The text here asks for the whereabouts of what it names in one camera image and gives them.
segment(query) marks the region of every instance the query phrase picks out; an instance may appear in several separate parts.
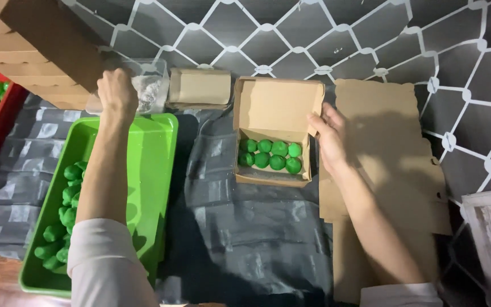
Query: person's right hand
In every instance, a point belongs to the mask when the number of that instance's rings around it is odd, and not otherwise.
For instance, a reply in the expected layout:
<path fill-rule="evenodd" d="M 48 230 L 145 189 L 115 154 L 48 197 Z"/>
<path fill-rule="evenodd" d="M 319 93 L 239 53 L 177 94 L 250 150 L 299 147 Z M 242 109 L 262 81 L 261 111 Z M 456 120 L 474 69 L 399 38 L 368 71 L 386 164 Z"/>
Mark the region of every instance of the person's right hand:
<path fill-rule="evenodd" d="M 100 117 L 110 117 L 111 122 L 131 125 L 138 108 L 138 92 L 124 69 L 106 70 L 98 80 L 98 95 L 103 111 Z"/>
<path fill-rule="evenodd" d="M 321 117 L 315 114 L 308 114 L 307 117 L 310 125 L 318 132 L 320 156 L 325 169 L 335 174 L 337 168 L 347 164 L 344 149 L 344 117 L 326 102 L 323 103 Z"/>

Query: clear plastic container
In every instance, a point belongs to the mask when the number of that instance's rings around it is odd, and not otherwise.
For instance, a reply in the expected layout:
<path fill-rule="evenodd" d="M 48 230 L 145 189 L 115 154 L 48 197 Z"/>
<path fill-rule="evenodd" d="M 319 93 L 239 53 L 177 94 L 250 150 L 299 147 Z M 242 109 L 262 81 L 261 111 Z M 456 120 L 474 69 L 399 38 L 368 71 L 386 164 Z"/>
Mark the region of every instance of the clear plastic container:
<path fill-rule="evenodd" d="M 136 114 L 156 114 L 164 111 L 170 88 L 170 76 L 164 59 L 110 59 L 106 69 L 126 67 L 131 71 L 132 85 L 138 91 L 139 106 Z M 86 102 L 86 112 L 100 115 L 103 110 L 98 92 L 92 93 Z"/>

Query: open cardboard box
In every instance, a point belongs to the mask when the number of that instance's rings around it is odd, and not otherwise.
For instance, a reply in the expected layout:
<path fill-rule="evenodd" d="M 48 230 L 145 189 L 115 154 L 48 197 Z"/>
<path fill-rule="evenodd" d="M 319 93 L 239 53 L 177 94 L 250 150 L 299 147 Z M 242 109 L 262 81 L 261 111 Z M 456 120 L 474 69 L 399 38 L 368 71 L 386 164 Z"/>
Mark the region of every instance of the open cardboard box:
<path fill-rule="evenodd" d="M 172 68 L 167 106 L 175 109 L 224 109 L 230 99 L 230 72 Z"/>
<path fill-rule="evenodd" d="M 262 77 L 241 77 L 234 89 L 234 129 L 237 130 L 236 159 L 240 140 L 300 143 L 302 170 L 289 174 L 285 169 L 242 167 L 235 163 L 236 182 L 303 187 L 311 181 L 309 134 L 316 130 L 306 119 L 321 114 L 325 86 L 320 81 L 298 81 Z"/>

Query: white sleeve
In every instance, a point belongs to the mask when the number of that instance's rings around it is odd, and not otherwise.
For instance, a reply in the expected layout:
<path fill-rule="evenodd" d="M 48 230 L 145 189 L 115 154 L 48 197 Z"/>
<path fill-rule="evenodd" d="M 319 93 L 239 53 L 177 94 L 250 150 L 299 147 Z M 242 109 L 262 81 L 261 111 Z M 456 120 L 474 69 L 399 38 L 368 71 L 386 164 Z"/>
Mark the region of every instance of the white sleeve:
<path fill-rule="evenodd" d="M 127 227 L 92 219 L 73 227 L 68 255 L 72 306 L 159 306 Z"/>
<path fill-rule="evenodd" d="M 442 307 L 442 301 L 432 283 L 410 283 L 363 288 L 359 307 Z"/>

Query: patterned wallpaper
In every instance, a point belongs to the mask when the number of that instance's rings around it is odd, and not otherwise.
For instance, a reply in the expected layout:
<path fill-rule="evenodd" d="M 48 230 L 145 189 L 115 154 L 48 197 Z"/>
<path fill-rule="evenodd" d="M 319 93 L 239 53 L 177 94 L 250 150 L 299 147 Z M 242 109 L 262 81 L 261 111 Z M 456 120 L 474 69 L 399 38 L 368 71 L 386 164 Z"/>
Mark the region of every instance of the patterned wallpaper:
<path fill-rule="evenodd" d="M 326 84 L 412 82 L 456 210 L 461 195 L 491 190 L 491 1 L 64 3 L 105 42 L 103 50 L 126 58 Z"/>

